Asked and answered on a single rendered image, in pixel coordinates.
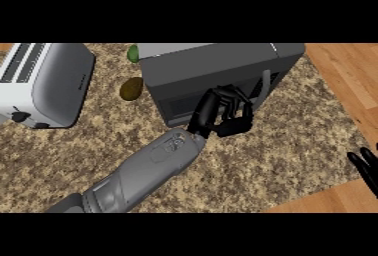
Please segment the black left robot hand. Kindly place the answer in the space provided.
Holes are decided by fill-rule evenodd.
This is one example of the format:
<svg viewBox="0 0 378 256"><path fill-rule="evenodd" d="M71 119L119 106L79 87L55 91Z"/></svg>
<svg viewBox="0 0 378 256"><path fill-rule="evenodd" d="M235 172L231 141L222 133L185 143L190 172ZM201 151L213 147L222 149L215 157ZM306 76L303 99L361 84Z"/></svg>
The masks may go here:
<svg viewBox="0 0 378 256"><path fill-rule="evenodd" d="M253 102L234 85L207 90L190 121L188 131L209 138L215 132L228 137L250 131L253 127Z"/></svg>

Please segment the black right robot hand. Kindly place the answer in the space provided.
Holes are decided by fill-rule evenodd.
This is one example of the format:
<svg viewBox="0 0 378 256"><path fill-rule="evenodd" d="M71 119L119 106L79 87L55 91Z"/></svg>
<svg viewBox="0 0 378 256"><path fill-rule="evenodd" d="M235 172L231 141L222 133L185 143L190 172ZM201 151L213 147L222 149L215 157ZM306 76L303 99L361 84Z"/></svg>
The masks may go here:
<svg viewBox="0 0 378 256"><path fill-rule="evenodd" d="M367 147L362 147L361 156L353 152L349 152L347 158L356 166L362 179L376 195L376 198L378 199L378 156Z"/></svg>

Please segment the dark grey microwave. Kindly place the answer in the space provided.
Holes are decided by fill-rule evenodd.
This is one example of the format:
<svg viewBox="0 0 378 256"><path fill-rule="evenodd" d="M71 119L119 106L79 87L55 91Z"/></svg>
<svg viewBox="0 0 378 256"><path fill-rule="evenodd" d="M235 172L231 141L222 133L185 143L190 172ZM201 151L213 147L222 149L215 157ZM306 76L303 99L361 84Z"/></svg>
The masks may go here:
<svg viewBox="0 0 378 256"><path fill-rule="evenodd" d="M166 125L190 122L206 91L234 85L259 107L306 52L302 43L141 43L142 78Z"/></svg>

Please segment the brown potato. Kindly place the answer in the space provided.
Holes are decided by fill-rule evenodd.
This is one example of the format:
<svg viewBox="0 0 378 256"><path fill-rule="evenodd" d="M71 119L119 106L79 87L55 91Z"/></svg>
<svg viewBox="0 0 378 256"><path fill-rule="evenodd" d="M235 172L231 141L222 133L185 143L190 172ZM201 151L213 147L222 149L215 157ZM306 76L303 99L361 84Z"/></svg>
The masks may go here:
<svg viewBox="0 0 378 256"><path fill-rule="evenodd" d="M133 101L139 98L144 90L144 79L141 77L130 78L120 88L120 97L126 101Z"/></svg>

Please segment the green round vegetable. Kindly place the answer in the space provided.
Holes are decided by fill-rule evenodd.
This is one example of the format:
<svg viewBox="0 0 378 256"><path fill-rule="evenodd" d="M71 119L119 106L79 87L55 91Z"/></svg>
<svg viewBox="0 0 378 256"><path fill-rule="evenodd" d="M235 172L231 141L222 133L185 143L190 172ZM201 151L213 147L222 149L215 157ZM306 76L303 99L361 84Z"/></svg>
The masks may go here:
<svg viewBox="0 0 378 256"><path fill-rule="evenodd" d="M132 63L139 62L139 47L136 44L133 44L127 51L127 59Z"/></svg>

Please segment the silver toaster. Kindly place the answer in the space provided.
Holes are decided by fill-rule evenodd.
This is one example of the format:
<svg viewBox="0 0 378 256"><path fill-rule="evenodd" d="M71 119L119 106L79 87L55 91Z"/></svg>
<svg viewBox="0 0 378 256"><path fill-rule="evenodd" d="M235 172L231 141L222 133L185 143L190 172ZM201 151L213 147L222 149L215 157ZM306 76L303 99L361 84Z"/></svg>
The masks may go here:
<svg viewBox="0 0 378 256"><path fill-rule="evenodd" d="M0 124L70 128L80 116L96 57L83 43L15 43L0 65Z"/></svg>

